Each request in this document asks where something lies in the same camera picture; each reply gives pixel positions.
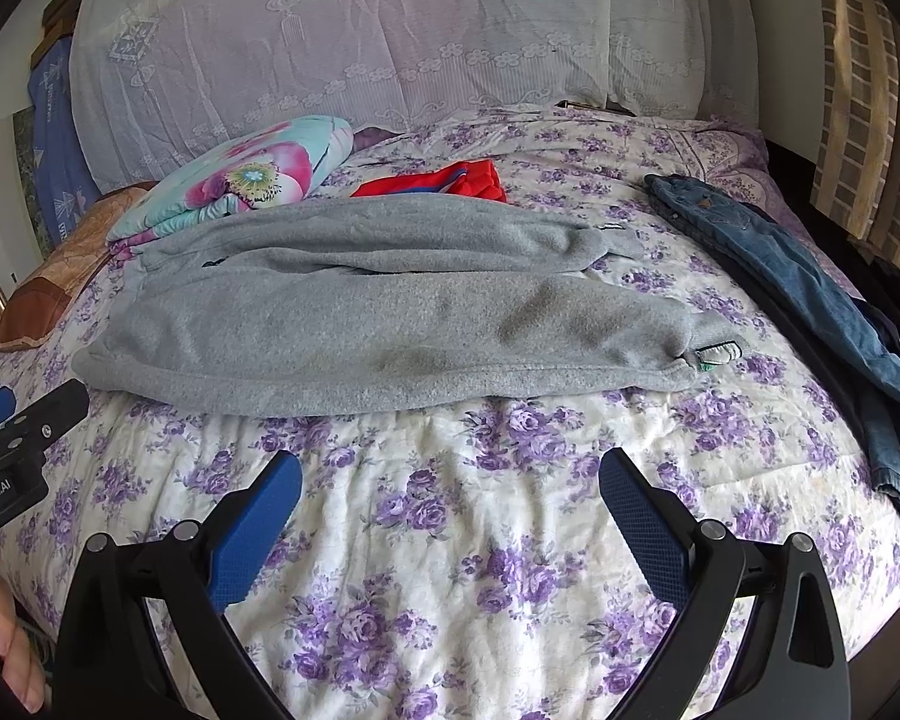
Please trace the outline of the person's left hand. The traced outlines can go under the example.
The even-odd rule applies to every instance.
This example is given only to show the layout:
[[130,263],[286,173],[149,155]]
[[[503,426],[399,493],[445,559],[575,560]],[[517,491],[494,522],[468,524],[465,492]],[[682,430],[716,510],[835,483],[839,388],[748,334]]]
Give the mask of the person's left hand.
[[45,706],[45,670],[19,621],[9,583],[0,575],[0,658],[4,683],[22,707],[37,713]]

